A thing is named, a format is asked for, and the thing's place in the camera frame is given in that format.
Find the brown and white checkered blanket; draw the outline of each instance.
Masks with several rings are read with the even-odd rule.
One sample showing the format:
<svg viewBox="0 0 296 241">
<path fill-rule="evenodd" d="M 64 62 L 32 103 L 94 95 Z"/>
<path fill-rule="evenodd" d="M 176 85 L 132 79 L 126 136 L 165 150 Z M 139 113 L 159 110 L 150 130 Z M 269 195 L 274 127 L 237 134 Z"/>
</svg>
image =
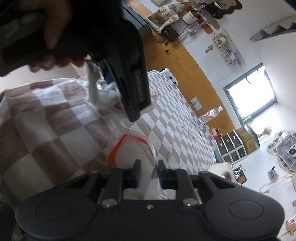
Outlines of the brown and white checkered blanket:
<svg viewBox="0 0 296 241">
<path fill-rule="evenodd" d="M 197 174 L 215 163 L 211 136 L 172 81 L 148 73 L 160 98 L 135 123 L 89 106 L 88 81 L 32 83 L 0 96 L 0 192 L 19 201 L 85 172 L 107 172 L 105 149 L 116 125 L 144 134 L 157 159 Z"/>
</svg>

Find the plastic water bottle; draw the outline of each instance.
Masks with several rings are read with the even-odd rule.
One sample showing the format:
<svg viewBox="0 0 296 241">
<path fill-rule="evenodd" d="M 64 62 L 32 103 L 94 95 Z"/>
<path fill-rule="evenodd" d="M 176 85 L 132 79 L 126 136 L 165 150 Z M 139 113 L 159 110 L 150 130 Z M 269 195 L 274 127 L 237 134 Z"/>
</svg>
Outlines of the plastic water bottle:
<svg viewBox="0 0 296 241">
<path fill-rule="evenodd" d="M 198 119 L 200 120 L 200 122 L 202 124 L 206 124 L 211 119 L 215 118 L 222 110 L 223 110 L 223 108 L 221 106 L 219 106 L 218 108 L 211 109 L 209 112 L 200 116 Z"/>
</svg>

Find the wooden floor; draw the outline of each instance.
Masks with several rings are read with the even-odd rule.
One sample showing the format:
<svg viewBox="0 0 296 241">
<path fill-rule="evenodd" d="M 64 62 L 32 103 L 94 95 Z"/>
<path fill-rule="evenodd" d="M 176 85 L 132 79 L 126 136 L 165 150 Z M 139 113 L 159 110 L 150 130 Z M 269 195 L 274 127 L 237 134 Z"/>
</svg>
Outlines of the wooden floor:
<svg viewBox="0 0 296 241">
<path fill-rule="evenodd" d="M 151 13 L 138 0 L 125 0 L 125 2 L 143 18 Z M 191 99 L 194 97 L 198 98 L 203 107 L 199 111 L 201 114 L 218 106 L 223 107 L 213 86 L 182 44 L 165 53 L 165 50 L 173 44 L 165 46 L 164 43 L 158 43 L 153 35 L 146 37 L 143 40 L 143 45 L 148 69 L 170 69 L 178 79 L 178 88 L 188 103 L 191 104 Z M 225 110 L 211 120 L 208 125 L 210 128 L 220 128 L 223 135 L 234 130 L 234 125 Z"/>
</svg>

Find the window frame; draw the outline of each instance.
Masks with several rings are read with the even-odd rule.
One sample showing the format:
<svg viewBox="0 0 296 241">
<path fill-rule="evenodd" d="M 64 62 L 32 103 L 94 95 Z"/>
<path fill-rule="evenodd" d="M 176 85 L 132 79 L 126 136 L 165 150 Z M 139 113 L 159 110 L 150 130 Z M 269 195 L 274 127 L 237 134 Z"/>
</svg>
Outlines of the window frame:
<svg viewBox="0 0 296 241">
<path fill-rule="evenodd" d="M 254 119 L 256 116 L 260 115 L 263 111 L 265 111 L 266 109 L 268 109 L 270 106 L 272 106 L 273 104 L 277 103 L 276 95 L 275 95 L 274 89 L 272 87 L 272 84 L 271 84 L 269 78 L 268 78 L 268 81 L 269 81 L 270 86 L 271 86 L 271 89 L 272 89 L 272 91 L 274 93 L 274 98 L 271 99 L 269 102 L 267 102 L 264 106 L 262 106 L 261 108 L 259 108 L 258 110 L 256 110 L 255 112 L 251 113 L 250 115 L 248 115 L 246 117 L 242 117 L 240 115 L 239 109 L 236 107 L 235 102 L 234 102 L 231 94 L 229 93 L 229 89 L 232 86 L 236 85 L 237 83 L 241 82 L 244 79 L 248 80 L 247 77 L 250 74 L 254 73 L 255 71 L 258 71 L 263 66 L 264 66 L 263 63 L 260 63 L 259 65 L 257 65 L 256 67 L 252 68 L 251 70 L 249 70 L 248 72 L 246 72 L 245 74 L 243 74 L 242 76 L 240 76 L 239 78 L 237 78 L 235 81 L 231 82 L 230 84 L 228 84 L 227 86 L 225 86 L 223 88 L 223 90 L 224 90 L 225 94 L 227 95 L 227 97 L 228 97 L 228 99 L 229 99 L 229 101 L 230 101 L 230 103 L 231 103 L 231 105 L 232 105 L 232 107 L 233 107 L 233 109 L 234 109 L 234 111 L 235 111 L 238 119 L 239 119 L 239 122 L 241 124 L 248 123 L 249 121 L 251 121 L 252 119 Z"/>
</svg>

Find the circular pad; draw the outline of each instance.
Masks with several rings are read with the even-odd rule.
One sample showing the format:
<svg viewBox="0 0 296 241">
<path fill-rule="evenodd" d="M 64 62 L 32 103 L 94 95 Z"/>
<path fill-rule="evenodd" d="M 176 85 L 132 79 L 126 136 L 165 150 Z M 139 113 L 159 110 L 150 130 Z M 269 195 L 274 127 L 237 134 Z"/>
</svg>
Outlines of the circular pad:
<svg viewBox="0 0 296 241">
<path fill-rule="evenodd" d="M 251 200 L 239 200 L 230 204 L 229 211 L 236 218 L 252 220 L 260 217 L 263 214 L 264 209 L 262 205 L 257 202 Z"/>
<path fill-rule="evenodd" d="M 40 195 L 17 208 L 17 224 L 37 240 L 63 240 L 84 230 L 96 215 L 95 204 L 77 195 Z"/>
<path fill-rule="evenodd" d="M 47 220 L 57 220 L 69 214 L 71 206 L 63 201 L 48 201 L 40 204 L 36 212 L 37 214 Z"/>
</svg>

